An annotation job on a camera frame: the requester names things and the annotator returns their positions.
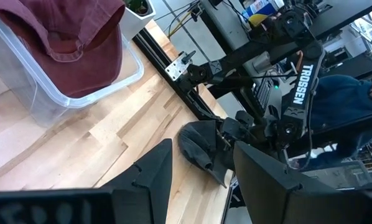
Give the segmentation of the white blue package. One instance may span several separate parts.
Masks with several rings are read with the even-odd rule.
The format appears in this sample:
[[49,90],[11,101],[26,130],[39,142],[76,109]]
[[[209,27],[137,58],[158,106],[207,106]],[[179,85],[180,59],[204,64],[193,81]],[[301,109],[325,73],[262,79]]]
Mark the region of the white blue package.
[[284,5],[284,0],[253,0],[247,2],[242,15],[244,17],[251,17],[258,14],[270,16],[277,13]]

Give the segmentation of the green cactus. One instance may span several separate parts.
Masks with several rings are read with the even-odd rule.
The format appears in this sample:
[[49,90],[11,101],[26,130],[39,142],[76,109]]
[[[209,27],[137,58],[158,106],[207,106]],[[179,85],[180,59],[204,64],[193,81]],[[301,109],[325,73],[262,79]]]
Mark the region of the green cactus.
[[124,0],[126,7],[140,16],[149,12],[149,5],[146,0]]

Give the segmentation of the clear plastic container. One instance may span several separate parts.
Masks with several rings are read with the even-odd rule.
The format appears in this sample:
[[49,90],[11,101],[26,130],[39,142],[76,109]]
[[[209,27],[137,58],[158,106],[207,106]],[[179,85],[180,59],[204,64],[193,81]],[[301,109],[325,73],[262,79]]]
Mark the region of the clear plastic container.
[[109,86],[89,95],[71,98],[57,89],[25,45],[0,19],[0,80],[38,123],[50,126],[66,115],[82,110],[142,78],[144,67],[141,60],[122,34],[121,37],[123,59],[118,78]]

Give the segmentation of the black desk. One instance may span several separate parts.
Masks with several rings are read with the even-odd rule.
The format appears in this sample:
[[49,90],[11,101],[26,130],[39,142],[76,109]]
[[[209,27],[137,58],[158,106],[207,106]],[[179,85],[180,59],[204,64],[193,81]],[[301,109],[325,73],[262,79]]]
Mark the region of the black desk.
[[372,11],[372,0],[336,0],[310,27],[316,39],[322,39]]

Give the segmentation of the black aluminium table frame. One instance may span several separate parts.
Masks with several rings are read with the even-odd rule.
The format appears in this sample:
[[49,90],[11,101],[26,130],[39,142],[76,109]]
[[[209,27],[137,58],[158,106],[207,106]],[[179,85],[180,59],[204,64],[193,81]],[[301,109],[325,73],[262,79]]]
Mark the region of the black aluminium table frame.
[[214,120],[217,123],[224,121],[208,107],[202,97],[194,90],[199,84],[209,81],[207,74],[209,69],[193,64],[187,65],[185,68],[177,69],[174,78],[169,71],[173,61],[147,29],[140,31],[133,38],[133,41],[197,119],[200,121]]

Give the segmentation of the maroon baseball cap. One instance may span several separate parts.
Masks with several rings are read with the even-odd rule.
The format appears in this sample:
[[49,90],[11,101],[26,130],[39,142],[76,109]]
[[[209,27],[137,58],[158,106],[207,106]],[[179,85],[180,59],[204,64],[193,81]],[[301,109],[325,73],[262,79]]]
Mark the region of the maroon baseball cap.
[[123,0],[0,0],[0,19],[64,95],[81,98],[118,78]]

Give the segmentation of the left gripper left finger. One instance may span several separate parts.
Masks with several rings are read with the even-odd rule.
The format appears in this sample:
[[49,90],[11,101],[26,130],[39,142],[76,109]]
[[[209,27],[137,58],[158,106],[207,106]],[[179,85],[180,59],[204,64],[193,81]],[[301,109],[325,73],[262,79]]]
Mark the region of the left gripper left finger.
[[109,182],[114,224],[165,224],[172,184],[172,140],[164,139]]

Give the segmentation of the person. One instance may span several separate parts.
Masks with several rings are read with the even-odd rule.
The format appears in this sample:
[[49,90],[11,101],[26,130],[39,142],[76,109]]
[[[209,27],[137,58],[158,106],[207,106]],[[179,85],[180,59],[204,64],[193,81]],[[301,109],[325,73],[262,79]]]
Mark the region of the person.
[[[319,79],[313,99],[310,125],[321,131],[372,114],[370,90],[372,80],[357,80],[348,75],[330,75]],[[311,159],[308,169],[336,164],[354,156],[372,140],[372,130],[346,135],[334,151],[323,152]]]

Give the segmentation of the white hexagonal plant pot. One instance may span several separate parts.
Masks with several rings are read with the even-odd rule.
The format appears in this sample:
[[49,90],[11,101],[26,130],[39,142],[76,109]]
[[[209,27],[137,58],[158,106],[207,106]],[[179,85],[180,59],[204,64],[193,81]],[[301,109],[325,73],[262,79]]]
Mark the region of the white hexagonal plant pot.
[[120,29],[124,39],[130,42],[156,15],[156,10],[151,0],[146,0],[149,5],[149,12],[140,16],[126,7],[123,18],[120,21]]

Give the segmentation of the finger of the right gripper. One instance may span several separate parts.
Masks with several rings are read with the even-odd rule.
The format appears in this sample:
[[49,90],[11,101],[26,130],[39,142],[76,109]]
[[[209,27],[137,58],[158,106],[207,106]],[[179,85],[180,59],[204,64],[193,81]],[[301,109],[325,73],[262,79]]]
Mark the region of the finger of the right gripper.
[[208,153],[210,162],[205,165],[205,170],[224,188],[225,175],[228,170],[235,170],[235,163],[233,160],[233,149],[224,147],[223,149],[215,149]]
[[196,121],[192,128],[192,141],[207,152],[216,151],[216,122]]

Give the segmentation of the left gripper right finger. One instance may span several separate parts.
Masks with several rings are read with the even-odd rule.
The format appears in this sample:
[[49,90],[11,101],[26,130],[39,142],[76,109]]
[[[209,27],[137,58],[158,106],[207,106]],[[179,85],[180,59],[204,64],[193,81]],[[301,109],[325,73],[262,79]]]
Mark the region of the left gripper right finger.
[[372,224],[372,190],[337,190],[237,141],[235,173],[252,224]]

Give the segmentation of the dark green baseball cap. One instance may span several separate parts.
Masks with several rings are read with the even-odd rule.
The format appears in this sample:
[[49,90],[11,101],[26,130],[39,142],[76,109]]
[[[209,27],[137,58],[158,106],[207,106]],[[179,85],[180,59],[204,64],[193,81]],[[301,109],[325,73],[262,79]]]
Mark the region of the dark green baseball cap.
[[198,147],[192,141],[192,123],[184,125],[178,133],[178,145],[182,155],[191,164],[197,166],[201,170],[205,170],[205,165],[210,162],[208,152]]

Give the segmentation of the black keyboard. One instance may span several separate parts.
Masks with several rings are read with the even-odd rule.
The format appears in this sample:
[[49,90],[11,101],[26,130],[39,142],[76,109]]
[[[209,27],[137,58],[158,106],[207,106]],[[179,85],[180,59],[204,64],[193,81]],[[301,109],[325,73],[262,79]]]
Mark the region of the black keyboard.
[[279,88],[278,78],[263,78],[259,86],[254,86],[252,108],[256,118],[268,114],[280,117],[282,92]]

